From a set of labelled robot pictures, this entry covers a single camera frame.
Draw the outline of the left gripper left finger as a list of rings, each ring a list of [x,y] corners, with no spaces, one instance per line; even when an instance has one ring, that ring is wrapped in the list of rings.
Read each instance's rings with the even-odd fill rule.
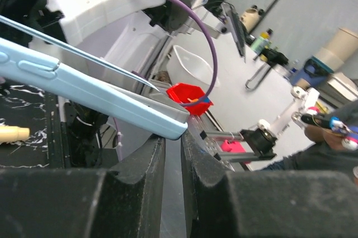
[[[110,169],[3,169],[2,237],[158,237],[166,141]]]

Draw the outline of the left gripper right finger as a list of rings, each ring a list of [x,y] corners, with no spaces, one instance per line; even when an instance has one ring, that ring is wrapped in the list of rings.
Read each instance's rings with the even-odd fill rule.
[[[357,186],[342,173],[234,172],[189,132],[181,164],[188,237],[357,236]]]

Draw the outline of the phone with teal case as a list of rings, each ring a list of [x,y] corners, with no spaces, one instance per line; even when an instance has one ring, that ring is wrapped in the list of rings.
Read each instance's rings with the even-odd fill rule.
[[[159,99],[159,95],[162,94],[160,92],[160,90],[157,89],[155,87],[155,85],[151,84],[149,81],[146,81],[145,79],[143,79],[135,74],[132,74],[120,67],[117,67],[111,63],[108,63],[108,62],[104,61],[103,59],[92,56],[86,52],[83,52],[83,51],[75,48],[75,47],[72,47],[67,43],[61,42],[51,36],[47,36],[47,35],[43,34],[42,32],[39,32],[33,28],[30,28],[30,27],[20,24],[18,22],[12,21],[4,16],[1,17],[1,25],[10,27],[10,28],[20,31],[22,33],[25,33],[25,34],[31,35],[35,38],[41,39],[44,43],[51,43],[52,45],[59,48],[60,50],[65,50],[70,54],[77,55],[84,59],[88,59],[88,60],[92,61],[92,63],[97,63],[97,64],[101,65],[102,67],[109,69],[109,71],[111,71],[111,74],[105,74],[105,75],[97,77],[97,78],[92,75],[88,75],[88,76],[93,77],[97,80],[103,81],[103,82],[107,83],[108,85],[112,85],[112,86],[115,86],[118,88],[125,89],[125,90],[130,91],[134,94],[137,94],[142,97],[149,98],[149,99],[153,99],[155,101],[157,101]],[[173,101],[169,99],[169,102],[167,102],[166,104],[169,105],[171,102],[173,102]],[[174,104],[176,107],[180,107],[180,108],[184,109],[183,107],[179,106],[179,104],[177,104],[175,102],[174,102]]]

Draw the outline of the light blue phone case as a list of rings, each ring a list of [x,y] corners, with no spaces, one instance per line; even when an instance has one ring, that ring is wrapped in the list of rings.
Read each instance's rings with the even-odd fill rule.
[[[36,86],[118,118],[158,136],[177,140],[188,112],[160,94],[157,101],[90,77],[47,54],[1,39],[1,76]]]

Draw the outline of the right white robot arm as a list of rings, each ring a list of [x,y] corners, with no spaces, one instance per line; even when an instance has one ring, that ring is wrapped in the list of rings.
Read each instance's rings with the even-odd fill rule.
[[[71,46],[112,23],[128,18],[136,28],[132,37],[121,35],[107,60],[128,71],[138,71],[154,43],[153,26],[174,32],[188,19],[190,0],[2,0],[1,14]]]

